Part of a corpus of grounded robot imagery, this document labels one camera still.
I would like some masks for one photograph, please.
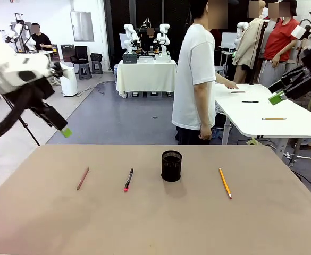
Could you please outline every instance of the red pencil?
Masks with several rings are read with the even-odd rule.
[[[83,181],[85,180],[85,178],[86,178],[88,172],[89,172],[89,167],[87,168],[87,170],[86,170],[85,173],[83,174],[82,179],[81,179],[79,185],[77,186],[77,190],[79,190],[79,189],[81,188],[82,183],[83,183]]]

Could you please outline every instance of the black t-shirt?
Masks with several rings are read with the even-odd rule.
[[[37,50],[46,50],[46,51],[52,51],[53,49],[49,48],[41,48],[40,44],[44,45],[51,45],[51,42],[49,40],[49,37],[47,37],[45,34],[41,33],[39,36],[37,34],[33,34],[32,39],[36,42],[35,48]]]

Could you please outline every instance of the person in black shirt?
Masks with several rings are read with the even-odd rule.
[[[31,26],[31,30],[34,32],[31,37],[36,42],[35,48],[37,50],[52,51],[53,45],[51,44],[49,37],[40,32],[40,25],[33,23]]]

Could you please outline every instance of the black mesh cup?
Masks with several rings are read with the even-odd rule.
[[[174,150],[162,153],[161,177],[168,182],[176,182],[181,178],[182,155]]]

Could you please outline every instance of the white wall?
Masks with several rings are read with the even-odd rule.
[[[311,15],[311,0],[297,0],[297,17],[296,20],[301,21],[302,19],[310,19]]]
[[[61,58],[60,44],[85,45],[88,46],[89,54],[103,55],[102,66],[104,70],[108,70],[109,57],[103,0],[74,0],[74,9],[91,12],[94,42],[74,41],[70,0],[20,0],[18,3],[0,0],[0,29],[7,31],[10,22],[15,21],[13,14],[22,13],[24,20],[39,23],[41,32],[48,35],[53,44],[58,44]]]

